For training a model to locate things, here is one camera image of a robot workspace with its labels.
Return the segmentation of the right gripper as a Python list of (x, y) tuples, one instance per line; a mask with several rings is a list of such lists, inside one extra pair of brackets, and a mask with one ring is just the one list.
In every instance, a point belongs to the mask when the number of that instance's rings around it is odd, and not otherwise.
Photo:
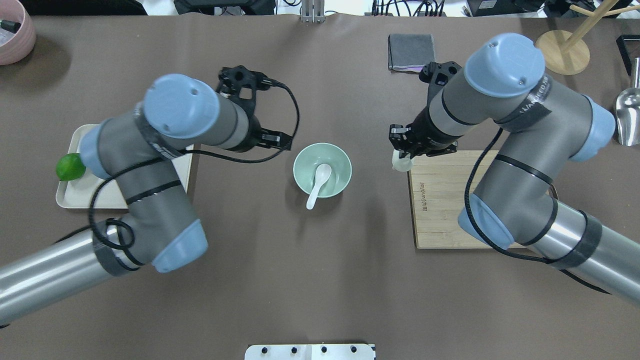
[(391, 124), (389, 140), (399, 157), (436, 157), (432, 135), (435, 133), (430, 115), (418, 115), (408, 126)]

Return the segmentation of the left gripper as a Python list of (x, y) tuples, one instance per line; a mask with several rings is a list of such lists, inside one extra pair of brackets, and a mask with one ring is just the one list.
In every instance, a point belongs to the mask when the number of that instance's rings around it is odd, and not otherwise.
[(242, 152), (258, 146), (265, 149), (290, 151), (293, 137), (281, 131), (262, 129), (259, 122), (249, 122), (247, 134), (242, 141)]

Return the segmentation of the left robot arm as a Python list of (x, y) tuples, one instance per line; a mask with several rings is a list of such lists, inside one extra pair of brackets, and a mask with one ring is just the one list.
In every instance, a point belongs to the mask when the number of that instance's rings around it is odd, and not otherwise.
[(294, 136), (261, 127), (256, 93), (288, 86), (244, 66), (225, 67), (217, 87), (160, 76), (130, 111), (108, 118), (78, 144), (82, 164), (102, 180), (87, 226), (1, 269), (1, 326), (151, 264), (179, 269), (208, 241), (173, 161), (192, 145), (244, 153), (291, 149)]

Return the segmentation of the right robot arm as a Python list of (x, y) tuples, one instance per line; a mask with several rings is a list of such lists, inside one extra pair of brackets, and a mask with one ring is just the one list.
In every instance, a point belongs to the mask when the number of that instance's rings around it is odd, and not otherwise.
[(550, 265), (580, 284), (638, 305), (639, 244), (548, 192), (566, 162), (584, 162), (608, 145), (614, 116), (589, 96), (546, 74), (532, 40), (489, 39), (467, 59), (430, 63), (425, 108), (388, 138), (398, 171), (414, 157), (455, 151), (457, 141), (491, 119), (509, 136), (470, 191), (459, 227), (503, 255)]

